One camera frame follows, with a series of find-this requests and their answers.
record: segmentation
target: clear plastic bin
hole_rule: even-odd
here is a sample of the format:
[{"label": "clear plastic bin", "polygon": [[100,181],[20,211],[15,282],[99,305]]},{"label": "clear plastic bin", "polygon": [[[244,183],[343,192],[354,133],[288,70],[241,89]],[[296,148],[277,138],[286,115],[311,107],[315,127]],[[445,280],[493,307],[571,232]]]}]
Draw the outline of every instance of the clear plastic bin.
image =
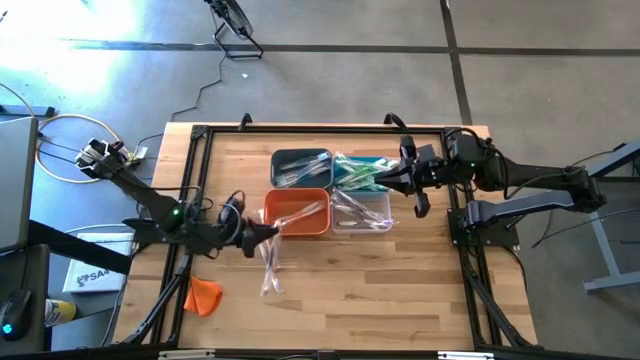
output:
[{"label": "clear plastic bin", "polygon": [[[391,219],[391,202],[389,193],[373,192],[373,191],[353,191],[345,192],[354,200],[366,206],[372,211],[379,212],[384,215],[385,219]],[[331,208],[331,228],[336,234],[383,234],[391,230],[392,225],[388,227],[371,228],[365,223],[357,225],[345,226],[340,225],[341,222],[359,222],[357,217],[345,214],[340,210]]]}]

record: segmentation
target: orange bin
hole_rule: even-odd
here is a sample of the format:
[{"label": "orange bin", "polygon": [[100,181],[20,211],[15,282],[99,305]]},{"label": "orange bin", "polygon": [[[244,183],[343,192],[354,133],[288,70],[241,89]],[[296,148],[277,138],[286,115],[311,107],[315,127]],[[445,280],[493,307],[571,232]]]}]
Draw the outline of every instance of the orange bin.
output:
[{"label": "orange bin", "polygon": [[285,227],[282,236],[320,235],[329,229],[331,212],[329,194],[324,189],[274,189],[264,198],[264,218],[267,224],[277,219],[293,215],[316,201],[322,201],[325,208]]}]

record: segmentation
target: computer mouse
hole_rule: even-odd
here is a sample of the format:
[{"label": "computer mouse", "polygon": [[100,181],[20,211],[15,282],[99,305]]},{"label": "computer mouse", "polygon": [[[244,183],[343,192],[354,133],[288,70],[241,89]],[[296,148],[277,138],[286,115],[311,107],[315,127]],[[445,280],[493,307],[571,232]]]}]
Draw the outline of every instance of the computer mouse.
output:
[{"label": "computer mouse", "polygon": [[21,339],[31,325],[31,290],[12,292],[0,307],[0,334],[7,341]]}]

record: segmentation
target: orange plastic piece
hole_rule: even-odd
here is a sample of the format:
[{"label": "orange plastic piece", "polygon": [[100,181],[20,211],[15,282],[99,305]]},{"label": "orange plastic piece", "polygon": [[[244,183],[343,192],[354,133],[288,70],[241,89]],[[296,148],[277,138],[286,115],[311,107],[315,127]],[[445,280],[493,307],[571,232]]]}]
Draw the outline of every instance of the orange plastic piece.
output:
[{"label": "orange plastic piece", "polygon": [[191,277],[191,288],[184,309],[202,317],[209,316],[220,304],[222,287],[218,284]]},{"label": "orange plastic piece", "polygon": [[264,218],[267,224],[277,219],[293,215],[316,201],[322,201],[325,208],[291,223],[282,229],[282,236],[320,235],[329,229],[331,212],[329,194],[324,189],[275,189],[264,198]]}]

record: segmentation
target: wooden table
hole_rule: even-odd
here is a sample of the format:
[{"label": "wooden table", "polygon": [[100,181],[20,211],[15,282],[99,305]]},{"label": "wooden table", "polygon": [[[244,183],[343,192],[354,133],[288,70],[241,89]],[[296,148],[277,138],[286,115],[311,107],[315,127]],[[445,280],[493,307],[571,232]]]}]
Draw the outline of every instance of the wooden table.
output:
[{"label": "wooden table", "polygon": [[[180,185],[193,125],[167,124],[153,186]],[[487,127],[473,128],[488,136]],[[414,139],[417,146],[434,144],[442,156],[439,137]],[[206,196],[221,204],[242,189],[248,214],[263,207],[272,189],[270,157],[278,149],[328,148],[334,154],[397,158],[398,146],[398,136],[386,134],[216,134]],[[203,149],[198,151],[194,182]],[[264,278],[259,255],[245,259],[239,249],[227,248],[215,261],[196,257],[191,274],[222,285],[224,295],[207,318],[185,313],[180,347],[472,349],[458,252],[450,244],[445,216],[448,190],[425,190],[431,211],[424,219],[415,218],[413,198],[391,192],[392,216],[399,223],[384,235],[338,236],[329,231],[317,238],[287,238],[278,272],[285,293],[279,296],[259,296]],[[478,192],[476,198],[499,201],[501,196]],[[209,219],[216,214],[210,211]],[[134,259],[115,340],[129,334],[156,301],[166,253],[166,245],[153,245]],[[497,303],[535,343],[518,264],[501,248],[488,248],[487,260]],[[170,328],[173,302],[168,309],[163,336]],[[481,306],[480,313],[489,339]]]}]

